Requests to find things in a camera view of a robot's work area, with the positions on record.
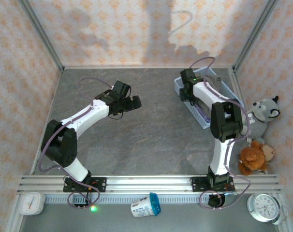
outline white clock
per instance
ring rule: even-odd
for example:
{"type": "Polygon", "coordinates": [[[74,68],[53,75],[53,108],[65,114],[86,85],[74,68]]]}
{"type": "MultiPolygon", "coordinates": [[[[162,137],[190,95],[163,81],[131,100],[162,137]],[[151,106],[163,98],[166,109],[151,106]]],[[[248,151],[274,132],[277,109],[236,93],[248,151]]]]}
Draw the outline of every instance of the white clock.
{"type": "Polygon", "coordinates": [[[248,198],[249,213],[258,221],[268,222],[278,216],[278,202],[268,194],[253,194],[248,198]]]}
{"type": "Polygon", "coordinates": [[[22,195],[19,212],[22,215],[36,215],[44,208],[45,195],[38,192],[29,192],[22,195]]]}

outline gray floor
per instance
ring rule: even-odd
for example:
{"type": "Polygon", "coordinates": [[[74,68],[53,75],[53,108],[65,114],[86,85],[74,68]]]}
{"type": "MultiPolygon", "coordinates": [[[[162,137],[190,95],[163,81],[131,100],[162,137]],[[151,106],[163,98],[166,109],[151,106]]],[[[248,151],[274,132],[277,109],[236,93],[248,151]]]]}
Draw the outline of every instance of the gray floor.
{"type": "Polygon", "coordinates": [[[256,221],[243,196],[223,210],[205,210],[197,204],[162,204],[158,216],[134,218],[129,204],[99,204],[98,211],[74,210],[66,204],[48,204],[36,216],[25,216],[21,232],[276,232],[270,222],[256,221]]]}
{"type": "MultiPolygon", "coordinates": [[[[206,174],[212,161],[214,138],[203,130],[174,92],[181,69],[74,69],[65,70],[55,96],[51,119],[62,120],[88,105],[78,94],[78,81],[97,77],[111,85],[120,80],[132,87],[142,107],[121,120],[104,118],[78,140],[78,158],[94,175],[206,174]]],[[[214,69],[231,87],[227,69],[214,69]]],[[[83,91],[95,97],[107,87],[87,81],[83,91]]],[[[245,143],[236,144],[231,169],[245,143]]],[[[54,163],[44,160],[47,168],[54,163]]],[[[49,174],[63,174],[52,170],[49,174]]]]}

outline plastic cup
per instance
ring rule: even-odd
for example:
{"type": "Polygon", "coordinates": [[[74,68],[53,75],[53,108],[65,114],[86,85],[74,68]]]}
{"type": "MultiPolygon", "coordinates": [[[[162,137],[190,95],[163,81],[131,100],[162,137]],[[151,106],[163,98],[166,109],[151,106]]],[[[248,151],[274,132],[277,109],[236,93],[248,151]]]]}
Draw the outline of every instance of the plastic cup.
{"type": "Polygon", "coordinates": [[[134,201],[131,204],[132,215],[135,218],[158,215],[161,212],[160,202],[156,193],[134,201]]]}

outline stuffed animal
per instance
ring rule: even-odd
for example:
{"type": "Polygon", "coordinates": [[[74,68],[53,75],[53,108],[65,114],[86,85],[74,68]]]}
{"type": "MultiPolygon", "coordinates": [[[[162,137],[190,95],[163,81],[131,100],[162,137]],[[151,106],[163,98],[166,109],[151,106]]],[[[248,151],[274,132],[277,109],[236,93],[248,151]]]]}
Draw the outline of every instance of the stuffed animal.
{"type": "MultiPolygon", "coordinates": [[[[262,135],[267,129],[268,122],[272,121],[280,114],[277,102],[278,96],[273,99],[263,99],[253,103],[253,107],[248,111],[249,123],[251,126],[251,134],[248,136],[249,143],[253,140],[259,143],[265,142],[262,135]]],[[[242,122],[243,129],[241,134],[245,135],[248,126],[244,115],[242,115],[242,122]]]]}
{"type": "Polygon", "coordinates": [[[253,141],[251,146],[241,150],[239,169],[243,175],[250,175],[253,171],[267,171],[267,164],[274,157],[273,148],[266,144],[253,141]]]}

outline wall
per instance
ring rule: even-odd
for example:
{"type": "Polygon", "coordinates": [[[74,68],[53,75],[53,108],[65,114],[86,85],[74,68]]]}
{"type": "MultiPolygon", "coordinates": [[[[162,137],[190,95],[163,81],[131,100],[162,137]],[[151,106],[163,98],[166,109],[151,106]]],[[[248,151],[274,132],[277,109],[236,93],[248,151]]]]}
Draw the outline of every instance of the wall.
{"type": "Polygon", "coordinates": [[[30,0],[64,66],[231,66],[267,2],[30,0]]]}
{"type": "Polygon", "coordinates": [[[30,172],[58,77],[17,0],[0,1],[0,232],[30,172]]]}
{"type": "Polygon", "coordinates": [[[264,137],[276,151],[272,169],[280,174],[293,218],[293,0],[279,0],[238,79],[248,106],[279,95],[281,114],[264,137]]]}

